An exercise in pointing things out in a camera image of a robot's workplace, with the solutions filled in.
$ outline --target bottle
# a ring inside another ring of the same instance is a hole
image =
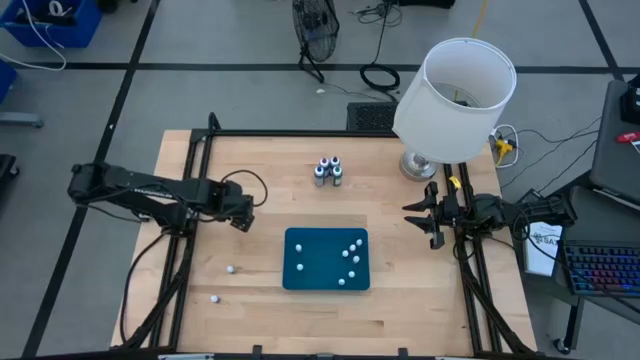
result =
[[[324,186],[324,169],[322,168],[322,166],[316,166],[316,169],[314,170],[313,175],[315,178],[316,186],[317,187]]]
[[[342,168],[340,166],[336,166],[331,172],[333,173],[333,186],[342,185]]]
[[[328,177],[329,175],[331,175],[331,169],[329,168],[329,159],[320,159],[318,165],[320,165],[324,169],[324,177]]]
[[[332,170],[334,167],[340,166],[340,158],[337,156],[332,157],[331,160],[329,161],[329,165],[331,166]]]

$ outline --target wooden table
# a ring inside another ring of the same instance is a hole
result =
[[[189,135],[189,131],[165,132],[156,175],[181,178]],[[255,209],[249,233],[228,224],[199,225],[179,351],[248,353],[254,344],[261,344],[265,353],[279,354],[395,355],[399,347],[407,347],[411,355],[473,354],[451,230],[444,230],[446,245],[432,251],[430,237],[403,220],[412,213],[401,207],[421,200],[426,183],[412,182],[400,173],[404,145],[398,139],[217,137],[212,151],[211,179],[241,168],[253,170],[269,186],[269,199]],[[317,188],[313,167],[321,157],[332,155],[342,158],[344,183]],[[488,146],[468,167],[476,193],[500,194]],[[256,201],[262,199],[264,190],[255,178],[239,174],[233,180]],[[442,169],[434,180],[446,193]],[[458,194],[464,203],[462,192]],[[284,232],[304,226],[366,228],[371,289],[284,290]],[[135,253],[158,233],[155,224],[142,225]],[[511,241],[506,229],[495,236]],[[128,335],[156,301],[167,243],[147,253],[134,273]],[[523,342],[535,349],[513,250],[494,241],[484,244],[494,303]],[[234,275],[226,271],[231,264],[238,269]],[[211,295],[218,295],[221,302],[212,303]],[[486,335],[484,313],[477,308]],[[169,306],[165,323],[172,311]],[[161,343],[166,343],[168,328],[164,326]],[[120,343],[117,331],[113,343]],[[483,336],[483,344],[490,349],[488,336]]]

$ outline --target paper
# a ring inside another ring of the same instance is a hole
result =
[[[542,254],[531,242],[535,242],[540,250],[555,258],[558,252],[558,240],[560,240],[561,234],[562,226],[552,226],[544,222],[531,224],[529,240],[525,247],[525,271],[527,273],[551,276],[555,261]]]

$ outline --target rgb keyboard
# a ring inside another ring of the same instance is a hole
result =
[[[574,294],[640,297],[640,244],[629,245],[565,244],[563,256],[571,269],[567,278]]]

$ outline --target white cable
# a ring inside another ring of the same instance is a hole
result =
[[[520,142],[518,141],[518,133],[516,132],[516,128],[514,128],[513,126],[509,125],[509,124],[502,124],[502,125],[498,125],[495,129],[493,129],[492,133],[493,133],[493,139],[494,140],[498,140],[495,136],[495,132],[499,131],[500,128],[509,128],[511,129],[511,131],[513,131],[513,135],[516,137],[516,157],[515,159],[513,159],[512,162],[510,162],[509,164],[504,164],[504,165],[496,165],[497,169],[504,169],[504,168],[508,168],[510,166],[515,165],[516,162],[518,162],[518,156],[520,154]]]
[[[29,20],[29,24],[31,25],[31,28],[33,29],[33,32],[35,32],[36,35],[38,35],[40,40],[42,40],[42,42],[44,42],[45,45],[47,45],[49,47],[49,49],[53,50],[53,52],[56,53],[56,55],[58,55],[60,57],[60,59],[62,59],[62,65],[59,68],[50,68],[50,67],[46,67],[46,66],[23,63],[22,61],[18,61],[16,59],[12,59],[12,58],[10,58],[7,55],[4,55],[2,53],[0,53],[0,57],[3,57],[5,59],[7,59],[8,61],[14,62],[16,64],[20,64],[22,66],[25,66],[25,67],[28,67],[28,68],[31,68],[31,69],[42,69],[42,70],[49,70],[49,71],[62,71],[62,70],[64,70],[64,68],[67,66],[67,59],[65,59],[65,57],[58,50],[56,50],[51,44],[49,44],[42,37],[42,35],[40,35],[38,30],[36,30],[36,26],[33,24],[33,19],[31,19],[31,12],[29,11],[29,7],[27,6],[27,1],[26,0],[22,0],[22,4],[24,6],[24,11],[27,13],[27,19]]]

